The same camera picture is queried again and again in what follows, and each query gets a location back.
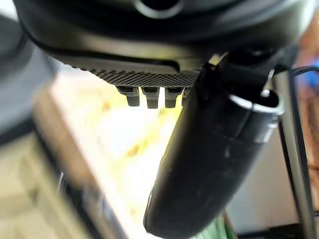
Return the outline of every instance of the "black plastic housing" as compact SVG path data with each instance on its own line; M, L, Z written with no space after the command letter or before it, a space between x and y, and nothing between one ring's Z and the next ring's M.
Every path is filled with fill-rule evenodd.
M245 179L284 112L264 91L254 102L231 95L202 72L187 98L159 166L144 226L186 239L218 216Z

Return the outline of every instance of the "black cable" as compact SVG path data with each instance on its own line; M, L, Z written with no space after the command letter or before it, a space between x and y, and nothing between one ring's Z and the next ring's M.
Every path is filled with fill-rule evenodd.
M293 71L294 71L295 76L304 74L304 73L309 72L309 71L315 71L315 72L319 73L319 67L317 67L317 66L304 66L304 67L298 67L298 68L294 69Z
M298 76L298 75L301 75L301 74L304 74L304 73L310 72L310 71L315 71L315 72L319 73L319 67L316 67L316 66L299 67L299 68L296 68L293 70L293 74L294 74L294 76ZM294 119L297 120L297 123L301 126L299 109L298 109L299 107L298 107L298 96L297 96L296 85L295 85L294 81L291 82L291 84L292 84L292 86L291 86L291 93L292 93L291 94L291 103L292 103L292 110L293 110L293 114L294 114ZM300 143L302 143L301 155L303 155L302 158L304 158L304 160L302 160L301 164L305 165L306 163L308 163L308 160L307 160L307 156L306 156L306 149L304 147L305 143L304 143L304 139L303 139L302 128L300 128L300 130L297 130L297 134L298 134L297 139L299 139ZM314 213L315 213L316 217L319 217L319 211L314 211Z

